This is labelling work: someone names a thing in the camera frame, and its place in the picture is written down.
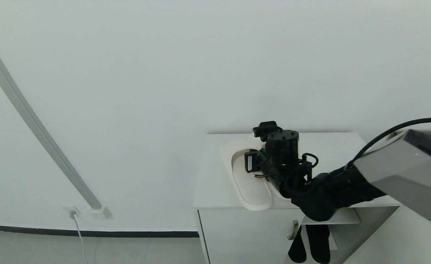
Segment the black cable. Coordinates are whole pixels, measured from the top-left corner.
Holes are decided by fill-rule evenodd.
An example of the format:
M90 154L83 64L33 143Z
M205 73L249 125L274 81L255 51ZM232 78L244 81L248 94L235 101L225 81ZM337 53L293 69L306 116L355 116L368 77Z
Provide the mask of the black cable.
M375 143L379 142L381 139L383 139L384 137L388 136L389 134L395 132L396 130L405 128L405 127L409 127L410 125L417 125L417 124L423 124L423 123L428 123L431 122L431 117L429 118L421 118L421 119L415 119L415 120L411 120L408 122L404 122L401 123L399 125L395 125L394 127L386 130L385 132L381 133L380 135L376 136L373 140L371 140L370 142L367 143L367 145L365 145L358 153L357 155L350 161L348 162L347 166L345 167L345 169L347 167L349 167L351 164L353 164L354 161L356 161L357 159L359 159L371 146L373 146Z
M309 156L309 157L312 157L312 158L314 158L315 159L315 163L311 166L312 168L314 168L314 167L316 167L316 165L318 165L318 157L316 157L315 155L313 155L313 154L311 154L311 153L304 153L303 155L302 155L302 159L303 160L306 160L306 157L307 156Z

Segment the black baseboard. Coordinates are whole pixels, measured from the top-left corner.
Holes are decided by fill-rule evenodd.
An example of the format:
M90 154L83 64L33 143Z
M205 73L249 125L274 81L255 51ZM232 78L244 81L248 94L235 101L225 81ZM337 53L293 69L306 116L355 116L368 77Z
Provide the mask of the black baseboard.
M76 230L58 230L26 227L4 227L0 225L0 231L23 234L78 236ZM80 231L84 237L120 237L120 238L197 238L196 231L170 231L170 232L105 232L105 231Z

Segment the white wall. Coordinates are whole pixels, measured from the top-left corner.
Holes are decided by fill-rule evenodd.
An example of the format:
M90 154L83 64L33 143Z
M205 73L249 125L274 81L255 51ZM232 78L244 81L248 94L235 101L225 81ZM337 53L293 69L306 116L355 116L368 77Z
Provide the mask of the white wall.
M2 1L0 56L111 209L89 230L195 230L207 132L431 117L431 2ZM64 204L88 210L0 90L0 224L73 229Z

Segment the cabinet door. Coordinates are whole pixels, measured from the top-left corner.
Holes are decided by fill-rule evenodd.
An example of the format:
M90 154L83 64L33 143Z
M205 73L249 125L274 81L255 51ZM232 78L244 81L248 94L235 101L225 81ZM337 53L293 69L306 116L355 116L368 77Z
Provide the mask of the cabinet door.
M300 209L199 210L211 264L282 264L292 241L293 221Z

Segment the black shoe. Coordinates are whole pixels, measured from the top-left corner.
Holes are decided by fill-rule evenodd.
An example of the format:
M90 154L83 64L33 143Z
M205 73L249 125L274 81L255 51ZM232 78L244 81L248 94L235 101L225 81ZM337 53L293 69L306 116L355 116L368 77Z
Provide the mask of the black shoe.
M329 228L327 224L306 225L306 234L310 241L310 252L313 259L320 264L331 260L329 251Z
M295 263L303 263L306 261L306 251L302 241L302 236L300 235L301 231L302 227L299 228L297 236L294 238L288 253L291 260Z

